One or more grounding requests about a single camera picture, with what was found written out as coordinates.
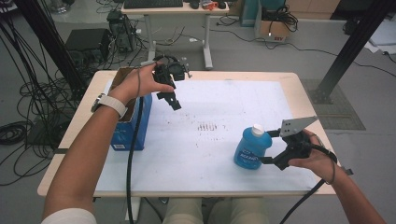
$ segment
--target white smartwatch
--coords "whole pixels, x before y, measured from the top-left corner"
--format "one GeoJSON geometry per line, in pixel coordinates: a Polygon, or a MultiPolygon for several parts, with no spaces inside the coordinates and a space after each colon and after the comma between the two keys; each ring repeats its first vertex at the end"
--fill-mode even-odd
{"type": "Polygon", "coordinates": [[[128,110],[121,101],[111,96],[106,96],[104,93],[100,94],[95,102],[93,102],[91,112],[95,112],[100,105],[107,105],[115,109],[120,114],[120,119],[122,119],[128,110]]]}

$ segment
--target sleeve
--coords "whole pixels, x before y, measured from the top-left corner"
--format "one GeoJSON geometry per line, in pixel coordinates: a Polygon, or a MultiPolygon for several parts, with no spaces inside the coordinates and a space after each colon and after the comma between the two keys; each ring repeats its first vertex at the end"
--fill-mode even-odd
{"type": "Polygon", "coordinates": [[[67,208],[46,217],[41,224],[96,224],[93,214],[81,208],[67,208]]]}

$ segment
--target person's left arm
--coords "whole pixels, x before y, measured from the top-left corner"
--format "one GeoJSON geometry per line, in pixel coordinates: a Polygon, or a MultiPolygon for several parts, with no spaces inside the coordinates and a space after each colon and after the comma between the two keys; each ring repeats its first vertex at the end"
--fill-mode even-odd
{"type": "MultiPolygon", "coordinates": [[[[138,96],[153,91],[173,91],[172,87],[154,81],[154,65],[142,67],[139,71],[135,69],[108,95],[126,105],[136,97],[137,91],[138,96]]],[[[120,115],[115,109],[105,105],[92,114],[71,147],[67,149],[51,182],[43,219],[65,208],[82,208],[93,213],[92,196],[119,118],[120,115]]]]}

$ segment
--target blue bottle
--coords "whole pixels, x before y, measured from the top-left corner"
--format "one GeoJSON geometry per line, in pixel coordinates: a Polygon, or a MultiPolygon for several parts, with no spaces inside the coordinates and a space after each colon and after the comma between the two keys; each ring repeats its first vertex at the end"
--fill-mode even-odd
{"type": "Polygon", "coordinates": [[[257,170],[262,165],[258,157],[263,157],[265,150],[271,145],[271,136],[260,124],[254,124],[244,130],[233,161],[243,168],[257,170]]]}

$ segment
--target keyboard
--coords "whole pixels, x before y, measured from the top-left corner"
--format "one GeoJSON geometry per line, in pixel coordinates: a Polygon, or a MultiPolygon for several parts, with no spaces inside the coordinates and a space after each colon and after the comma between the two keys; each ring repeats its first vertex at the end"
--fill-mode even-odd
{"type": "Polygon", "coordinates": [[[183,7],[183,0],[125,0],[124,8],[183,7]]]}

